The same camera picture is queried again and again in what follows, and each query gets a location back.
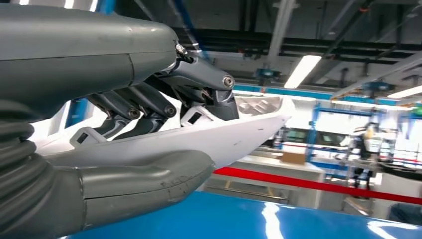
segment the joint bolt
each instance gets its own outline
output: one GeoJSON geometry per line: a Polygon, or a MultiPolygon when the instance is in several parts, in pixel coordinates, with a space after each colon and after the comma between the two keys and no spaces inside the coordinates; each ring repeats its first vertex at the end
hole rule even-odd
{"type": "Polygon", "coordinates": [[[128,113],[129,116],[133,119],[137,119],[141,115],[140,111],[135,108],[130,108],[128,113]]]}
{"type": "Polygon", "coordinates": [[[174,106],[166,106],[164,108],[164,112],[166,112],[166,114],[170,117],[173,117],[176,114],[176,108],[174,108],[174,106]]]}
{"type": "Polygon", "coordinates": [[[223,83],[225,84],[225,86],[232,88],[234,86],[234,79],[230,76],[225,76],[223,78],[223,83]]]}
{"type": "Polygon", "coordinates": [[[179,52],[180,54],[183,54],[183,55],[185,55],[187,53],[186,49],[180,44],[176,45],[176,50],[177,50],[177,52],[179,52]]]}

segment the blue glossy surface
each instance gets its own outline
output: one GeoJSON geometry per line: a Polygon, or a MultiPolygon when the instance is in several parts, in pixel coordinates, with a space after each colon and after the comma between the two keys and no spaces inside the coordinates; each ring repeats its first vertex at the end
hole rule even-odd
{"type": "MultiPolygon", "coordinates": [[[[240,91],[253,91],[253,92],[261,92],[260,86],[250,86],[250,85],[238,85],[234,86],[235,90],[240,91]]],[[[313,97],[321,100],[329,100],[331,98],[332,93],[324,93],[324,92],[313,92],[313,91],[306,91],[306,90],[297,90],[297,89],[286,89],[286,88],[267,88],[267,93],[271,94],[280,94],[280,95],[291,95],[291,96],[304,96],[304,97],[313,97]]],[[[353,101],[353,102],[364,102],[364,103],[374,103],[373,99],[366,98],[363,96],[345,96],[342,98],[343,101],[353,101]]],[[[389,99],[377,99],[379,104],[382,105],[395,105],[397,100],[389,100],[389,99]]]]}
{"type": "Polygon", "coordinates": [[[421,239],[422,228],[204,192],[68,239],[421,239]]]}

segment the robotic hand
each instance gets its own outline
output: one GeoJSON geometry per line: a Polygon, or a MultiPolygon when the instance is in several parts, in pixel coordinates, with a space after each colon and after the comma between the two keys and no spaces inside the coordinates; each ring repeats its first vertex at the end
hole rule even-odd
{"type": "MultiPolygon", "coordinates": [[[[167,69],[148,77],[145,82],[88,96],[90,102],[108,115],[103,125],[95,128],[97,133],[104,138],[113,137],[137,119],[140,112],[143,112],[143,117],[136,127],[115,140],[157,132],[168,118],[176,114],[176,108],[160,92],[183,103],[180,117],[190,107],[202,105],[222,120],[239,118],[232,92],[233,77],[201,58],[188,56],[181,45],[176,45],[175,51],[176,61],[167,69]]],[[[81,137],[75,140],[83,143],[81,137]]]]}
{"type": "Polygon", "coordinates": [[[148,213],[181,201],[214,171],[210,157],[193,150],[142,166],[117,158],[56,167],[27,140],[30,123],[84,96],[108,113],[96,129],[107,138],[140,112],[137,127],[118,139],[159,130],[176,112],[158,91],[182,100],[185,111],[202,104],[223,120],[238,118],[233,78],[187,56],[169,27],[1,4],[0,31],[0,238],[55,238],[148,213]]]}

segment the humanoid robot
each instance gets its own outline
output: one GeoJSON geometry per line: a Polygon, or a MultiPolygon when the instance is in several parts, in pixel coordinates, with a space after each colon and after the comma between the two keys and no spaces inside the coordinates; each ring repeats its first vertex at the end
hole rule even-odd
{"type": "MultiPolygon", "coordinates": [[[[0,32],[0,238],[55,238],[158,210],[184,199],[214,171],[215,162],[201,151],[139,163],[142,151],[125,147],[176,114],[160,92],[182,102],[181,117],[202,106],[221,120],[239,118],[233,77],[186,54],[169,27],[1,4],[0,32]],[[62,156],[69,159],[66,166],[34,153],[27,140],[34,131],[30,123],[51,118],[78,97],[107,113],[94,129],[104,138],[143,115],[134,130],[97,147],[120,147],[132,164],[100,155],[106,164],[84,167],[92,155],[83,146],[62,156]]],[[[81,133],[75,142],[83,145],[92,135],[81,133]]]]}
{"type": "MultiPolygon", "coordinates": [[[[383,143],[390,145],[389,159],[394,153],[394,142],[386,139],[385,134],[388,132],[381,129],[378,123],[369,122],[364,127],[356,128],[350,138],[345,139],[341,145],[348,144],[346,159],[354,149],[359,150],[360,160],[368,161],[368,164],[376,164],[380,161],[381,147],[383,143]]],[[[354,187],[358,188],[360,185],[359,177],[364,172],[363,168],[355,168],[353,173],[354,187]]],[[[366,174],[366,189],[370,189],[369,180],[373,176],[373,171],[369,170],[366,174]]]]}

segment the ceiling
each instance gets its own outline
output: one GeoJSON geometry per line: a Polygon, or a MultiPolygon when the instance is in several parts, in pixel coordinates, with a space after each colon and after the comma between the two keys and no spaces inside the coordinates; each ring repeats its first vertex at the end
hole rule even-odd
{"type": "MultiPolygon", "coordinates": [[[[344,71],[347,73],[342,84],[347,86],[364,74],[383,71],[422,50],[422,9],[415,8],[418,1],[377,0],[327,54],[365,2],[354,1],[338,24],[330,28],[348,1],[296,1],[279,57],[272,65],[282,75],[272,85],[282,86],[300,57],[307,54],[324,57],[300,88],[335,91],[341,86],[344,71]]],[[[277,0],[119,0],[116,12],[145,20],[151,17],[169,25],[186,48],[205,52],[213,64],[233,74],[237,82],[257,84],[254,72],[263,67],[268,54],[278,5],[277,0]],[[175,7],[174,3],[178,2],[186,10],[184,14],[175,7]],[[199,46],[192,45],[186,28],[199,46]]],[[[409,87],[419,82],[409,76],[422,75],[420,69],[383,80],[399,88],[409,87]]]]}

